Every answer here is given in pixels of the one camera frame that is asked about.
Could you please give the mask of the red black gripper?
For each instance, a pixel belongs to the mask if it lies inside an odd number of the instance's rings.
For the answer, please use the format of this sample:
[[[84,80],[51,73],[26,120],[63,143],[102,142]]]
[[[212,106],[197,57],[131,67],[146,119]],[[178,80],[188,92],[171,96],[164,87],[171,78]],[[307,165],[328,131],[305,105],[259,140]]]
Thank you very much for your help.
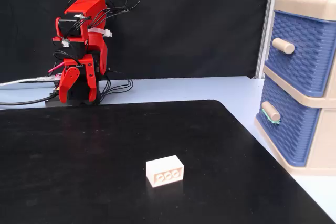
[[[86,55],[89,55],[89,62],[85,62],[87,84],[89,90],[89,102],[94,103],[98,98],[99,85],[96,80],[95,57],[93,56],[94,48],[89,45],[89,42],[74,42],[63,37],[54,37],[52,39],[56,50],[53,56],[60,61],[65,59],[74,60],[80,65],[80,60],[83,60]],[[67,103],[67,94],[73,84],[77,81],[80,71],[77,67],[70,67],[66,72],[62,73],[59,83],[58,96],[59,101],[63,104]]]

